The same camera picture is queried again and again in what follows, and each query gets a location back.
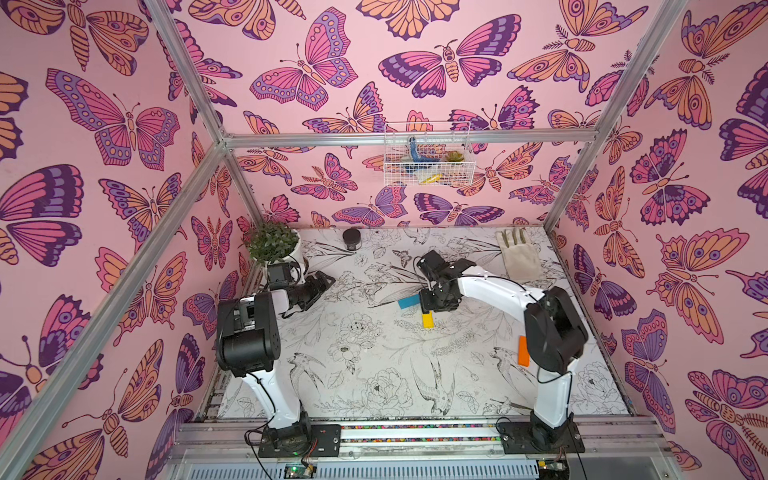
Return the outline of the aluminium mounting rail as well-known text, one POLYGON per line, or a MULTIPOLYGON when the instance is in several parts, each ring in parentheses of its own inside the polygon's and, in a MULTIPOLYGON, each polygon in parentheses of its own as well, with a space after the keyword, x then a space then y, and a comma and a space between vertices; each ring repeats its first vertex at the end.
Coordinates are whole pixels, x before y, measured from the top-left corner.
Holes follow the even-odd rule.
POLYGON ((317 421, 316 452, 334 460, 399 458, 532 457, 561 453, 589 457, 655 457, 670 452, 660 427, 648 417, 578 416, 548 447, 537 447, 523 416, 400 421, 317 421))

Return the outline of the blue building block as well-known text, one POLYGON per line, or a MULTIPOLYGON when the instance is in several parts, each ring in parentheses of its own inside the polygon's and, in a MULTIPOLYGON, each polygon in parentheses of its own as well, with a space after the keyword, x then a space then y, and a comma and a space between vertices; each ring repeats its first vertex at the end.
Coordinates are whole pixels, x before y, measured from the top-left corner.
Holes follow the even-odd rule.
POLYGON ((397 301, 398 307, 401 310, 405 310, 405 309, 408 309, 408 308, 411 308, 411 307, 414 307, 414 306, 419 306, 420 303, 421 303, 421 301, 420 301, 420 295, 419 294, 415 294, 415 295, 412 295, 412 296, 409 296, 407 298, 403 298, 403 299, 400 299, 400 300, 397 301))

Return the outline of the orange building block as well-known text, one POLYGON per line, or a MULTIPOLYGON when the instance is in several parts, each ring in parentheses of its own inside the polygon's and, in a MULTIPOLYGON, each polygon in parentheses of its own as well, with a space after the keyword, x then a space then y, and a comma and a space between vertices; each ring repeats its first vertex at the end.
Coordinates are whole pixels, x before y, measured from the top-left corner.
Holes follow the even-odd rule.
POLYGON ((526 336, 519 337, 517 363, 519 366, 524 368, 528 368, 530 366, 531 357, 528 351, 526 336))

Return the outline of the small black round object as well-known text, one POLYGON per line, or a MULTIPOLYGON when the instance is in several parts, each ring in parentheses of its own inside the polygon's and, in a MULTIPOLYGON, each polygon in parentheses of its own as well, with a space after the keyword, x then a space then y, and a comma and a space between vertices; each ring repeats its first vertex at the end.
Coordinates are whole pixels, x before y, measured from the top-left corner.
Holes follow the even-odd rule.
POLYGON ((362 244, 362 234, 357 228, 349 228, 342 232, 342 240, 347 251, 358 251, 362 244))

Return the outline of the potted green plant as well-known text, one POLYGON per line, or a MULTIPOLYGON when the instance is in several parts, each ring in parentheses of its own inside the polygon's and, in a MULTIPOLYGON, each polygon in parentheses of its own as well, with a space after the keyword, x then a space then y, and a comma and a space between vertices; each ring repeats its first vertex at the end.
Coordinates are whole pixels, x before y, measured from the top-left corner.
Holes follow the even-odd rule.
POLYGON ((253 260, 270 267, 286 266, 289 283, 304 281, 305 264, 301 253, 301 237, 297 230, 277 221, 250 227, 244 234, 245 245, 253 260))

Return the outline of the yellow toy in basket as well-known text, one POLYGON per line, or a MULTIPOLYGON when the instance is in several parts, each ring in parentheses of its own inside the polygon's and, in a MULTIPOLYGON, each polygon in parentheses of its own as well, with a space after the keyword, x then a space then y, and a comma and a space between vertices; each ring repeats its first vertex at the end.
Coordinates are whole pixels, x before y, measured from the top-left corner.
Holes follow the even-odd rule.
POLYGON ((434 184, 434 183, 439 183, 441 180, 442 180, 441 174, 425 174, 419 177, 419 184, 420 185, 434 184))

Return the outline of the green toy in basket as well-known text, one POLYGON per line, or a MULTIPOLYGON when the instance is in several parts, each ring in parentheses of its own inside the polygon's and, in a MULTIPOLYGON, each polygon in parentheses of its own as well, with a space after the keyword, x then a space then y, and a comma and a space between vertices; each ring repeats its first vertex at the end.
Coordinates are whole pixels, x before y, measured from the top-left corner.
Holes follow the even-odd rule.
POLYGON ((465 156, 461 151, 448 151, 443 160, 448 163, 460 163, 465 160, 465 156))

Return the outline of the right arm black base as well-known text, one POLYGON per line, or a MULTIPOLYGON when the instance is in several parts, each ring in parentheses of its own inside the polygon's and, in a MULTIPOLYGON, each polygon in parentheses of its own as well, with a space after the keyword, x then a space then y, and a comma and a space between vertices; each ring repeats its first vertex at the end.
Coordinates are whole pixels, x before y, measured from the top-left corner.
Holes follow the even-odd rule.
POLYGON ((582 437, 573 421, 556 429, 546 424, 501 421, 496 424, 505 454, 559 454, 586 452, 582 437))

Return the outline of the beige work glove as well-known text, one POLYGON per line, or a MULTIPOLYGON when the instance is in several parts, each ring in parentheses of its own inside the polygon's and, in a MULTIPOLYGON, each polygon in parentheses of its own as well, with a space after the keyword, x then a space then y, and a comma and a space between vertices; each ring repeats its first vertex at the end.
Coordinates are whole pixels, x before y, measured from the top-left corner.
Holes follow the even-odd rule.
POLYGON ((528 283, 544 276, 539 252, 524 228, 499 230, 495 235, 510 279, 528 283))

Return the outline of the yellow building block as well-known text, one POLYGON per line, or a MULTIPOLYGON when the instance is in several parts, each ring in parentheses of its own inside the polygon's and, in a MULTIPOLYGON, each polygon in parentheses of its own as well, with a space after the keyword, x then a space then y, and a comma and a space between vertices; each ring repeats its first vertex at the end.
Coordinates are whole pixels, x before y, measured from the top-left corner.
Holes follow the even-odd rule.
POLYGON ((422 314, 422 326, 424 329, 433 329, 435 327, 432 311, 422 314))

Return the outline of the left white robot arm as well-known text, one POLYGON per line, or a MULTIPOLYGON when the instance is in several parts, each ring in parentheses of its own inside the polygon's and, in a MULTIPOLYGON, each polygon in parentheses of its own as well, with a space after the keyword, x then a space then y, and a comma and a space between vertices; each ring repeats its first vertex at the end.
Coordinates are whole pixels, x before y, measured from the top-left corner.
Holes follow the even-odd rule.
POLYGON ((294 428, 306 417, 281 360, 278 321, 308 311, 335 282, 322 271, 307 274, 296 262, 276 263, 266 267, 266 280, 255 292, 218 306, 217 363, 254 391, 269 429, 294 428))

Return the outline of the blue toy in basket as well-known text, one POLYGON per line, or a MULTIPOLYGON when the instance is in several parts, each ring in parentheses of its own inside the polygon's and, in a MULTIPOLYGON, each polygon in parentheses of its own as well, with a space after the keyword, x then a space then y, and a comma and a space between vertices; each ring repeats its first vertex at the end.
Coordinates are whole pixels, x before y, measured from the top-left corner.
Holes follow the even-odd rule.
POLYGON ((404 170, 407 174, 414 175, 418 171, 436 167, 441 160, 421 154, 418 150, 418 143, 415 137, 408 139, 409 160, 403 162, 404 170))

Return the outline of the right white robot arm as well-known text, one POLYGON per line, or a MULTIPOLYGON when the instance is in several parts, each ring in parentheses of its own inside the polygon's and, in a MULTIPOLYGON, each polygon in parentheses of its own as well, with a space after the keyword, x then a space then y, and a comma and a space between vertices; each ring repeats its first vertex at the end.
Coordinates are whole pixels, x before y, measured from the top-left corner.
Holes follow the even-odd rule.
POLYGON ((566 429, 572 422, 573 376, 589 339, 570 295, 560 287, 525 286, 467 259, 448 262, 434 250, 415 266, 427 281, 419 292, 424 313, 454 311, 470 298, 523 322, 527 352, 537 368, 532 431, 554 436, 566 429))

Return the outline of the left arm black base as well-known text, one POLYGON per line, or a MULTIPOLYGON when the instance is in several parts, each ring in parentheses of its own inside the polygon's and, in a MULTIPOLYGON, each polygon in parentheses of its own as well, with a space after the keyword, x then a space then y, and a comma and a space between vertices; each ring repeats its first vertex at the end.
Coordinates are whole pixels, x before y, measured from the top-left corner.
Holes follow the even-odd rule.
POLYGON ((341 447, 340 424, 292 426, 265 433, 257 454, 263 458, 338 457, 341 447))

